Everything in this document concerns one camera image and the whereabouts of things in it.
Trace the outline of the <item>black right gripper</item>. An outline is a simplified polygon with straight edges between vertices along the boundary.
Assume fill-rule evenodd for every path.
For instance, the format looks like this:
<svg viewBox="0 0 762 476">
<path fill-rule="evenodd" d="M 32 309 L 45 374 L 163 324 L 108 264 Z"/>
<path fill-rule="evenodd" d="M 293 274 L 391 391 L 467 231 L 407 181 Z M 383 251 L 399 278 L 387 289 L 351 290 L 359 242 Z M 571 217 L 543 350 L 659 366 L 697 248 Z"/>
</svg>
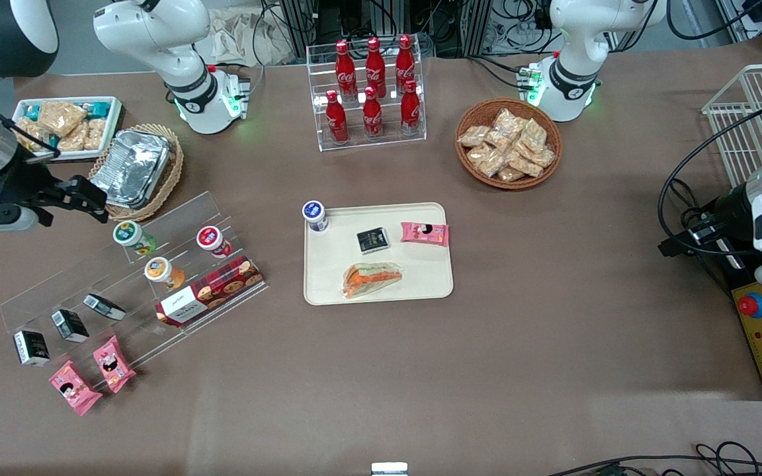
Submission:
<svg viewBox="0 0 762 476">
<path fill-rule="evenodd" d="M 0 171 L 0 220 L 18 220 L 24 211 L 30 211 L 37 215 L 41 226 L 51 227 L 54 215 L 46 208 L 60 208 L 108 223 L 108 211 L 94 206 L 106 204 L 106 192 L 81 175 L 58 181 L 45 163 L 28 163 L 29 157 L 27 150 L 18 149 L 12 161 Z M 44 199 L 44 193 L 55 187 L 69 201 Z"/>
</svg>

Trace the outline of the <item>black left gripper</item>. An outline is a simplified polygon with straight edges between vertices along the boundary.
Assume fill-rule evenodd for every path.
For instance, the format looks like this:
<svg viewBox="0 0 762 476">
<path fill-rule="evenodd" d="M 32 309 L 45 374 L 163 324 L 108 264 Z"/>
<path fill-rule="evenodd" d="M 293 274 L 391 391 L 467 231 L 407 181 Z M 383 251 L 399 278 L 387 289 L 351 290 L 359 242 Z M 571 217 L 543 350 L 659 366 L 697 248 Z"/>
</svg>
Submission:
<svg viewBox="0 0 762 476">
<path fill-rule="evenodd" d="M 693 256 L 695 242 L 712 242 L 720 234 L 744 247 L 753 248 L 752 205 L 746 184 L 739 184 L 714 201 L 716 221 L 699 221 L 687 228 L 687 235 L 666 238 L 658 245 L 663 257 Z"/>
</svg>

